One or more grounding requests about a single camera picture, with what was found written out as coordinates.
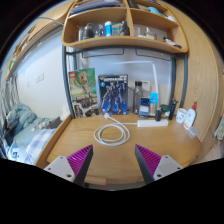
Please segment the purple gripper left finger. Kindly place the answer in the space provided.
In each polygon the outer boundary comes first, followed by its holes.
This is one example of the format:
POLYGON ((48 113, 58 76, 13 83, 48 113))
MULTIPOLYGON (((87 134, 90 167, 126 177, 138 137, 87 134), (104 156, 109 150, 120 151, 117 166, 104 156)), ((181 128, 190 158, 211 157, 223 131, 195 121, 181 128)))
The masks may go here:
POLYGON ((89 145, 67 157, 57 157, 44 170, 78 186, 83 186, 92 156, 93 146, 89 145))

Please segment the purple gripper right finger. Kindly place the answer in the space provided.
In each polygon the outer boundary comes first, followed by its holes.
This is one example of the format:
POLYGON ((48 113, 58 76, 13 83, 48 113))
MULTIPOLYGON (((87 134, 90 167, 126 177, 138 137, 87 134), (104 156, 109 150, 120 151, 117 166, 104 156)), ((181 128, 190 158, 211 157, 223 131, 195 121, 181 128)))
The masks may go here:
POLYGON ((182 169, 182 166, 169 155, 160 156, 140 145, 135 145, 135 156, 145 184, 152 183, 182 169))

